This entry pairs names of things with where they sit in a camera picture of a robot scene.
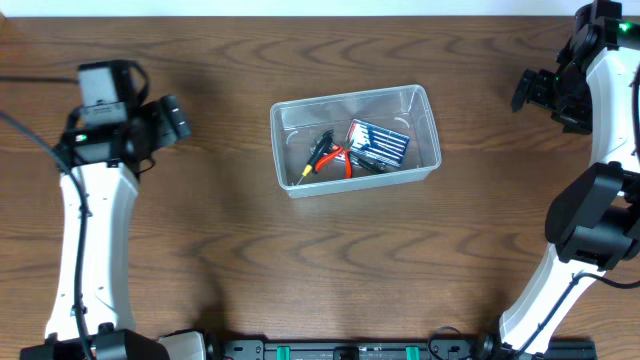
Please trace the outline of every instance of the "wood grain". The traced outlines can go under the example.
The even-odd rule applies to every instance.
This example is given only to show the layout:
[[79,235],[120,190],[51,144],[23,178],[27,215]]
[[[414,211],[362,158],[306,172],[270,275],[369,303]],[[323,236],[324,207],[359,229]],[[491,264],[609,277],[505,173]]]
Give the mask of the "wood grain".
[[[141,62],[152,98],[178,95],[188,142],[145,174],[130,231],[138,330],[193,324],[272,339],[477,333],[522,292],[551,200],[590,139],[536,108],[512,114],[526,68],[554,69],[570,18],[11,19],[0,73],[74,76]],[[426,181],[291,200],[269,136],[278,101],[405,84],[427,90],[443,163]],[[50,142],[72,86],[0,84],[0,109]],[[62,205],[51,161],[0,127],[0,358],[42,341]],[[611,275],[640,278],[637,261]],[[637,293],[595,285],[559,328],[605,359],[640,351]]]

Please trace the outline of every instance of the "red handle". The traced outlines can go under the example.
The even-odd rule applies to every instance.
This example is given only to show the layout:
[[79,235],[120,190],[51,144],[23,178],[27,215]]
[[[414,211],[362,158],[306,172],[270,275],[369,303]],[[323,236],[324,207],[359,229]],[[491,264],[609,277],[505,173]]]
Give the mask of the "red handle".
[[345,158],[345,170],[346,170],[346,174],[344,175],[345,179],[351,179],[351,158],[349,158],[349,150],[344,150],[344,158]]
[[335,159],[336,156],[340,155],[341,152],[342,152],[342,146],[339,146],[338,150],[332,152],[331,154],[323,156],[322,159],[318,160],[318,163],[316,164],[316,172],[319,172],[320,170],[322,170],[322,168],[325,165],[330,163],[331,160]]

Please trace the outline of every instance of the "black tool handle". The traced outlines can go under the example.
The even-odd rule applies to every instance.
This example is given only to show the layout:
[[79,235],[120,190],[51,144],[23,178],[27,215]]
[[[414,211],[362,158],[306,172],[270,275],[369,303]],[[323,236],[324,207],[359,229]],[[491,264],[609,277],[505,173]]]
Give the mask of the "black tool handle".
[[313,168],[314,174],[317,174],[316,164],[325,153],[329,152],[331,144],[333,144],[333,136],[331,136],[331,134],[329,133],[325,133],[322,136],[322,139],[318,141],[318,144],[316,144],[316,148],[315,150],[313,150],[313,154],[311,154],[309,161],[307,161],[307,165],[310,165]]
[[371,163],[359,156],[351,154],[351,159],[355,160],[358,165],[362,166],[365,170],[369,171],[372,174],[382,174],[385,170],[384,164],[374,164]]

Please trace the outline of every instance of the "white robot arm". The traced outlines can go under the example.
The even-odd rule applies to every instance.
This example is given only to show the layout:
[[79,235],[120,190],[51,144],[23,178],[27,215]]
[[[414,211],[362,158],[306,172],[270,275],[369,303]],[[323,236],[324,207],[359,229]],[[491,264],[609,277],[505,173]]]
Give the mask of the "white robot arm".
[[[102,324],[111,324],[117,330],[135,330],[129,304],[127,240],[138,180],[122,163],[117,167],[108,167],[104,162],[88,164],[72,171],[84,186],[90,210],[82,283],[88,334],[97,334]],[[78,337],[72,294],[80,201],[68,175],[61,177],[60,186],[65,204],[64,242],[58,293],[45,338],[56,336],[64,341]]]
[[[499,321],[501,346],[510,347],[519,353],[546,352],[556,327],[580,295],[595,281],[595,278],[582,278],[566,298],[559,302],[576,275],[586,273],[602,277],[617,261],[628,260],[637,253],[633,248],[634,242],[637,243],[634,240],[637,236],[629,228],[637,219],[627,219],[631,218],[631,215],[622,209],[608,209],[612,196],[625,195],[624,177],[627,176],[629,179],[631,174],[640,173],[640,163],[636,155],[636,141],[640,139],[634,136],[632,106],[632,84],[640,65],[640,47],[636,45],[635,40],[630,40],[638,38],[640,32],[636,25],[620,21],[619,16],[616,16],[619,10],[620,6],[617,3],[595,1],[594,4],[578,11],[576,33],[558,56],[560,69],[553,75],[541,71],[533,81],[532,92],[527,99],[528,102],[552,110],[552,118],[564,123],[565,130],[570,132],[580,133],[579,129],[588,126],[588,123],[581,123],[581,115],[586,113],[588,116],[589,112],[584,109],[592,109],[590,165],[598,164],[596,168],[604,168],[609,166],[606,164],[615,162],[617,164],[612,166],[620,169],[614,171],[614,175],[605,171],[601,172],[600,177],[593,174],[587,178],[583,176],[582,181],[579,179],[572,185],[573,194],[565,194],[570,190],[568,189],[554,201],[547,215],[546,235],[550,244],[544,258],[520,298],[502,314]],[[525,73],[523,81],[531,79],[526,79],[528,75],[531,73]],[[585,101],[589,101],[592,107],[585,106]],[[518,106],[514,105],[514,110],[518,110]],[[598,183],[611,178],[614,178],[612,181],[617,180],[619,186],[606,189],[607,195],[602,196],[597,192]],[[580,186],[583,187],[583,191],[576,192],[575,188]],[[599,207],[591,206],[598,200]],[[598,232],[593,231],[593,234],[587,237],[600,237],[601,246],[585,245],[585,242],[595,242],[594,239],[585,241],[581,238],[580,232],[589,226],[576,219],[567,220],[563,217],[566,215],[563,212],[597,229]],[[610,238],[615,237],[608,233],[607,230],[611,229],[603,230],[612,221],[600,221],[598,216],[587,219],[591,214],[601,215],[603,218],[619,216],[625,221],[628,220],[627,224],[613,229],[620,239],[611,240]],[[560,234],[558,230],[550,229],[551,227],[560,228],[563,233]],[[571,242],[571,247],[578,247],[578,250],[573,251],[573,254],[560,256],[558,249],[567,251],[567,242]],[[558,308],[544,326],[541,326],[556,304],[559,305]]]

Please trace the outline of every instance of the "wire cutters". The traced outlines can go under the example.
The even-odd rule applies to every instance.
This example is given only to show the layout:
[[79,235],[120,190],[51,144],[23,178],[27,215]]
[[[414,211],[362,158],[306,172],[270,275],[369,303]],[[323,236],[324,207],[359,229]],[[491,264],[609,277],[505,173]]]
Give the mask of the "wire cutters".
[[351,145],[353,145],[353,140],[351,140],[348,143],[344,143],[344,145],[334,145],[334,149],[337,147],[337,149],[330,153],[327,154],[325,156],[323,156],[318,163],[316,164],[316,172],[319,172],[325,165],[327,165],[328,163],[330,163],[333,159],[335,159],[336,157],[338,157],[340,154],[344,155],[344,165],[345,165],[345,170],[346,170],[346,174],[344,176],[345,179],[351,179],[351,160],[349,158],[349,149],[351,148]]

